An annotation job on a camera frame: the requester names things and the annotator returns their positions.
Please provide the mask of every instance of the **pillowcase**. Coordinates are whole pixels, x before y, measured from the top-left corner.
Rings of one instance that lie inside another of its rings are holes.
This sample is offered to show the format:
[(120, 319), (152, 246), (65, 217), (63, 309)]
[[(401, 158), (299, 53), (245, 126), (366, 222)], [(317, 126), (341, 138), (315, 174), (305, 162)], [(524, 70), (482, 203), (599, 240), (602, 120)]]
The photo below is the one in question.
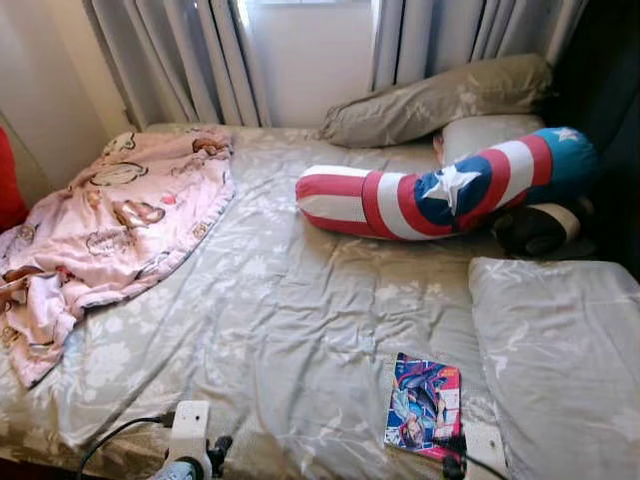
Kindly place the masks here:
[(482, 60), (331, 107), (320, 136), (345, 147), (395, 145), (468, 116), (529, 113), (552, 74), (537, 54)]
[(640, 287), (608, 262), (474, 259), (473, 323), (509, 478), (640, 472)]
[(24, 222), (27, 207), (22, 200), (9, 138), (0, 128), (0, 232)]
[(455, 120), (442, 129), (441, 165), (452, 165), (497, 143), (544, 128), (537, 115), (485, 115)]

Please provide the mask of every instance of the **comic book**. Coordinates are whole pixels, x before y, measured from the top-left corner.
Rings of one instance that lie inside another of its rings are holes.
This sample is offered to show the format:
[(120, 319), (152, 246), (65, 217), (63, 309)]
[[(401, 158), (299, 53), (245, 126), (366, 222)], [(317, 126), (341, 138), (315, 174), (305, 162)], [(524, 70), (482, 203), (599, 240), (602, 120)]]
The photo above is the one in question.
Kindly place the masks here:
[(398, 353), (384, 443), (442, 459), (433, 443), (460, 434), (460, 371)]

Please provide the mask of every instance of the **body pillow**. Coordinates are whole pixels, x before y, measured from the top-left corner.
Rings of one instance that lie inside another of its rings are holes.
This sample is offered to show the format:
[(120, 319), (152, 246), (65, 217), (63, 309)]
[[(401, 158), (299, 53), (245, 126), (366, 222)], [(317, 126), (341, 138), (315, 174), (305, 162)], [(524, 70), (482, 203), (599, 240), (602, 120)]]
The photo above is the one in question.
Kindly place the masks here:
[(442, 129), (443, 167), (453, 165), (496, 143), (544, 128), (537, 115), (482, 115), (454, 120)]
[(298, 180), (296, 197), (320, 228), (429, 240), (470, 230), (504, 206), (575, 198), (589, 189), (596, 167), (584, 135), (545, 128), (422, 176), (314, 166)]

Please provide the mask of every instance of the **white wall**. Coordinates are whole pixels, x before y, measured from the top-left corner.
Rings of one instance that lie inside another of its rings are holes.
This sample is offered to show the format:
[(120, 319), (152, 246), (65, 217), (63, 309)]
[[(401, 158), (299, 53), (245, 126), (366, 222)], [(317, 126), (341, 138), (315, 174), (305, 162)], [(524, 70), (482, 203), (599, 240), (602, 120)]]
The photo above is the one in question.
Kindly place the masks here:
[(373, 43), (368, 2), (248, 2), (247, 11), (274, 126), (318, 127), (331, 105), (367, 93)]
[(0, 2), (0, 111), (54, 188), (108, 140), (39, 0)]
[(41, 3), (107, 135), (115, 137), (132, 129), (82, 0), (42, 0)]
[(38, 200), (51, 193), (53, 187), (36, 159), (33, 158), (27, 147), (13, 131), (9, 122), (4, 118), (2, 112), (0, 112), (0, 127), (9, 137), (9, 144), (16, 162), (16, 178), (20, 194), (27, 206), (31, 208)]

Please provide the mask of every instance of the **captain america pillow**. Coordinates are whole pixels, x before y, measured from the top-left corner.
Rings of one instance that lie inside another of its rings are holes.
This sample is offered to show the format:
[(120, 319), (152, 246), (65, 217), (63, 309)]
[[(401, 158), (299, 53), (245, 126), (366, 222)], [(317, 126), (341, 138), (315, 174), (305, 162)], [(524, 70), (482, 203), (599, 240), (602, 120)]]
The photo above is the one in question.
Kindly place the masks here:
[(320, 228), (393, 240), (430, 240), (472, 229), (491, 212), (585, 194), (598, 160), (580, 132), (544, 128), (425, 175), (341, 166), (307, 169), (298, 207)]

